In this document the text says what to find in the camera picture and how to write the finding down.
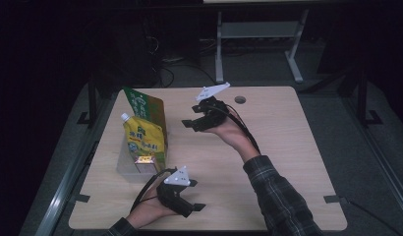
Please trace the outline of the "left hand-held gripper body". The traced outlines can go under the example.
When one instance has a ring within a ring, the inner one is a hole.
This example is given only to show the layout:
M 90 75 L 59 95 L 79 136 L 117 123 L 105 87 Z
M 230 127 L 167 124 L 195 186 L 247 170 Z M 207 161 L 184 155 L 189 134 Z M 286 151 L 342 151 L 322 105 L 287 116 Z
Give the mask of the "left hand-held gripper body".
M 170 170 L 167 176 L 157 187 L 159 201 L 169 209 L 184 217 L 188 217 L 194 210 L 194 206 L 184 200 L 180 194 L 183 190 L 193 185 L 189 178 L 186 166 Z

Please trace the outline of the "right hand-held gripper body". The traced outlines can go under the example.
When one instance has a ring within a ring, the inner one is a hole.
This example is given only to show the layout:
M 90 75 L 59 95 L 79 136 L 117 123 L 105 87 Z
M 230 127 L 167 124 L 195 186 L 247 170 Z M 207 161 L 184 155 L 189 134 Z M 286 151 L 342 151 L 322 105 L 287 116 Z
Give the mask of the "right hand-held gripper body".
M 229 87 L 230 84 L 225 83 L 201 89 L 201 92 L 196 96 L 196 101 L 203 108 L 203 117 L 194 121 L 196 123 L 194 127 L 195 132 L 216 127 L 224 122 L 229 114 L 229 110 L 223 101 L 217 100 L 214 96 Z

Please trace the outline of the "green and red snack packet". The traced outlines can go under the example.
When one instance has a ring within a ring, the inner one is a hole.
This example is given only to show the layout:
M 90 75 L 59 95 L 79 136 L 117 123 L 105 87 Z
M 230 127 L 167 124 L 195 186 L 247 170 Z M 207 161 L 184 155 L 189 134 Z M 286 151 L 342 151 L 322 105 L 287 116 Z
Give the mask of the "green and red snack packet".
M 123 91 L 133 111 L 133 114 L 130 116 L 143 118 L 162 128 L 166 156 L 167 138 L 163 101 L 157 97 L 147 95 L 132 88 L 123 87 Z

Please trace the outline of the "yellow spouted drink pouch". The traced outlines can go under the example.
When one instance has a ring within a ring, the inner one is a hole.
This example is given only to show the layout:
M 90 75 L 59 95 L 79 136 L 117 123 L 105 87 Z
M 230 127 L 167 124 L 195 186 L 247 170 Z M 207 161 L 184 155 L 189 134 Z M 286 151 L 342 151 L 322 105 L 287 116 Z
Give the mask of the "yellow spouted drink pouch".
M 158 164 L 165 163 L 165 142 L 163 130 L 143 118 L 121 115 L 128 151 L 134 160 L 141 156 L 154 157 Z

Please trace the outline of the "clear plastic container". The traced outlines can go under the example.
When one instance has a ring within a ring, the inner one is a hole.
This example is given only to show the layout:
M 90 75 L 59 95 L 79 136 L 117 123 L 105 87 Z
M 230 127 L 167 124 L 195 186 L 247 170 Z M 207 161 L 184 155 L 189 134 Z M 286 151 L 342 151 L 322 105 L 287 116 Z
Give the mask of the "clear plastic container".
M 151 173 L 140 173 L 135 165 L 135 161 L 138 156 L 152 156 L 152 155 L 144 155 L 138 154 L 138 147 L 129 142 L 126 136 L 123 136 L 121 139 L 121 147 L 119 150 L 119 157 L 117 161 L 117 172 L 124 177 L 130 183 L 145 183 L 147 182 L 154 174 Z M 157 163 L 158 173 L 160 170 L 166 168 L 166 156 L 162 155 L 161 157 L 154 156 Z

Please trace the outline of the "person's right hand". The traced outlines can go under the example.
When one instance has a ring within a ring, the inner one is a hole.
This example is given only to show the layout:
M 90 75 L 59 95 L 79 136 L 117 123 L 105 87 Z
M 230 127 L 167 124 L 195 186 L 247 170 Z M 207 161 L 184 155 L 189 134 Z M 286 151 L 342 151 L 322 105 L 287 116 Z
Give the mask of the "person's right hand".
M 242 149 L 251 145 L 247 135 L 238 124 L 229 117 L 227 117 L 222 124 L 209 128 L 206 132 L 218 136 L 225 144 L 234 149 Z

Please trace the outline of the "person's left hand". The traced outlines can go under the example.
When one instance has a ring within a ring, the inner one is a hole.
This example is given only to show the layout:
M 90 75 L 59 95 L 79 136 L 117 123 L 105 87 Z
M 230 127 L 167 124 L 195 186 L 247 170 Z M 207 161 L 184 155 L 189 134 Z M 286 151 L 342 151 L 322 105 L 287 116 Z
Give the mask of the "person's left hand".
M 156 188 L 151 187 L 144 194 L 144 201 L 140 202 L 126 219 L 134 228 L 139 229 L 170 215 L 176 215 L 176 212 L 164 206 L 157 197 Z

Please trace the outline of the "black metal stand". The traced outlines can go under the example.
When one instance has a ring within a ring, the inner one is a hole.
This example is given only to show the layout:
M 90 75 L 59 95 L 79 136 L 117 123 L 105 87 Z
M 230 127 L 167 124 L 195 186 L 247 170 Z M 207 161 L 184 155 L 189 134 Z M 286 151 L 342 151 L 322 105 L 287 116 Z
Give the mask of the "black metal stand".
M 92 128 L 97 117 L 96 86 L 93 75 L 90 75 L 87 83 L 88 111 L 82 112 L 78 124 L 87 125 Z
M 367 109 L 368 78 L 365 71 L 361 72 L 358 80 L 358 98 L 357 98 L 357 118 L 361 125 L 380 125 L 380 117 L 374 110 Z

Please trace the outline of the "grey metal table frame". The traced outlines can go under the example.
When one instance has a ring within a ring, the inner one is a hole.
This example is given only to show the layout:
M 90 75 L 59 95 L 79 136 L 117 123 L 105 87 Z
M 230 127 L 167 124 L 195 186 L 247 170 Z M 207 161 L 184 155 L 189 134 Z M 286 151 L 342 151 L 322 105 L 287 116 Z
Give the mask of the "grey metal table frame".
M 255 4 L 300 4 L 312 0 L 202 0 L 206 6 L 220 5 L 253 7 Z M 300 44 L 310 9 L 303 7 L 301 17 L 297 21 L 259 21 L 259 22 L 224 22 L 223 10 L 217 13 L 215 78 L 218 83 L 224 82 L 222 62 L 222 40 L 240 38 L 291 38 L 292 46 L 285 51 L 285 58 L 294 81 L 301 84 L 304 79 L 296 62 L 296 53 Z

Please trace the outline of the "aluminium rail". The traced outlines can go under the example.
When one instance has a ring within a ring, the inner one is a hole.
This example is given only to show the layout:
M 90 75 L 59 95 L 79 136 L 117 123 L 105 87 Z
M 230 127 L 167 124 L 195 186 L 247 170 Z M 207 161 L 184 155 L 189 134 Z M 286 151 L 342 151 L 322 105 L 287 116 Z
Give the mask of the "aluminium rail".
M 71 193 L 84 172 L 86 165 L 92 160 L 97 146 L 98 141 L 93 141 L 87 146 L 80 147 L 77 154 L 70 160 L 67 170 L 34 236 L 52 236 L 65 206 L 71 198 Z
M 403 211 L 403 183 L 393 169 L 390 161 L 387 159 L 386 154 L 381 149 L 380 144 L 375 139 L 374 134 L 371 132 L 372 127 L 381 126 L 383 125 L 383 122 L 379 119 L 374 110 L 370 111 L 370 119 L 364 118 L 364 120 L 361 121 L 358 117 L 357 108 L 354 106 L 353 101 L 350 98 L 342 98 L 341 101 L 354 125 L 363 137 L 367 147 L 370 149 L 384 181 Z

